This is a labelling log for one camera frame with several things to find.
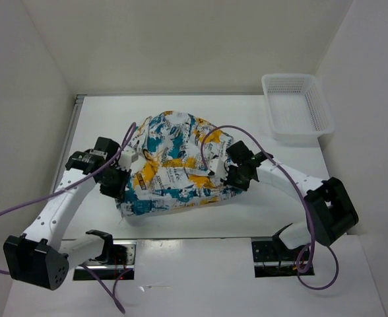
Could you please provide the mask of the white plastic mesh basket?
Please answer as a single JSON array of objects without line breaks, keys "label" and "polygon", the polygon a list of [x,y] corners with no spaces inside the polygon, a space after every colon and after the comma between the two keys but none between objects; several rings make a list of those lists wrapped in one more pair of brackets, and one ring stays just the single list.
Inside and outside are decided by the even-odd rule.
[{"label": "white plastic mesh basket", "polygon": [[311,143],[335,131],[329,104],[317,77],[273,73],[261,78],[272,137],[284,143]]}]

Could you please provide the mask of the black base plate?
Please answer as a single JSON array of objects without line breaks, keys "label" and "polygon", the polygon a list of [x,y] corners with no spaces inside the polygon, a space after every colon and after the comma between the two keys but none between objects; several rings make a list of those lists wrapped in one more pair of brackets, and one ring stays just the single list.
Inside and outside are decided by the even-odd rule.
[{"label": "black base plate", "polygon": [[84,264],[103,281],[134,280],[136,246],[135,241],[116,240],[106,262],[88,260]]},{"label": "black base plate", "polygon": [[296,260],[302,246],[278,253],[271,237],[252,238],[255,278],[297,276]]}]

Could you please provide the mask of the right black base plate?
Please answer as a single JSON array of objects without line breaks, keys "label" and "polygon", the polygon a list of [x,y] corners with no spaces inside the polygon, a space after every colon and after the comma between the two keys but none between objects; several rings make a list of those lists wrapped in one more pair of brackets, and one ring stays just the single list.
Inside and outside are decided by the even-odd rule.
[{"label": "right black base plate", "polygon": [[252,238],[255,278],[297,276],[296,260],[302,246],[278,253],[271,237]]}]

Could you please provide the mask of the colourful printed shorts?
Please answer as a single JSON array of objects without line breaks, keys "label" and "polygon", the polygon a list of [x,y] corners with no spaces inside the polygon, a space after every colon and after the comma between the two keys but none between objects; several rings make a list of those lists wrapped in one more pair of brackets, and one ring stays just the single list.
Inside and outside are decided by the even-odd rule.
[{"label": "colourful printed shorts", "polygon": [[122,217],[135,217],[217,203],[242,191],[211,175],[208,163],[231,164],[226,150],[234,138],[192,114],[166,111],[137,126],[128,147],[143,165],[131,173],[125,197],[116,201]]}]

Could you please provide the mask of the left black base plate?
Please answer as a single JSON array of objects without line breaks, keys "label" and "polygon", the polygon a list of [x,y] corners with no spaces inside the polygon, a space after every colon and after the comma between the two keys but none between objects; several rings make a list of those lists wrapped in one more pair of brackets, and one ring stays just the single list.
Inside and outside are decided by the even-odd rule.
[{"label": "left black base plate", "polygon": [[116,240],[106,262],[88,260],[84,264],[103,281],[134,280],[136,246],[135,241]]}]

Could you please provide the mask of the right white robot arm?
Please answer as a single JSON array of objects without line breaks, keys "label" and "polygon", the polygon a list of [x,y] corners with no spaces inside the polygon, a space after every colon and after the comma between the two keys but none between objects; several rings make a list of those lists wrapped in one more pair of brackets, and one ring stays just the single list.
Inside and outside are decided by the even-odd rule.
[{"label": "right white robot arm", "polygon": [[226,154],[233,162],[225,184],[247,191],[251,180],[270,185],[306,207],[306,219],[289,224],[272,236],[273,254],[288,259],[296,249],[311,242],[329,247],[359,221],[344,184],[335,177],[323,180],[299,172],[270,154],[253,153],[243,141],[231,145]]}]

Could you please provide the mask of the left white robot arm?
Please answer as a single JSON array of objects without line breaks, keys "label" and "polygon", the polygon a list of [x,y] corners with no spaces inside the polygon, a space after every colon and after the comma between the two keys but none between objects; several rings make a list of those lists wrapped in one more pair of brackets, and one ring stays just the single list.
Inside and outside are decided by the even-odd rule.
[{"label": "left white robot arm", "polygon": [[54,291],[69,270],[87,261],[106,264],[116,253],[113,236],[88,230],[63,246],[61,241],[77,209],[96,187],[113,199],[123,199],[136,152],[99,137],[94,148],[76,151],[68,159],[62,179],[36,220],[20,236],[9,236],[4,245],[9,275]]}]

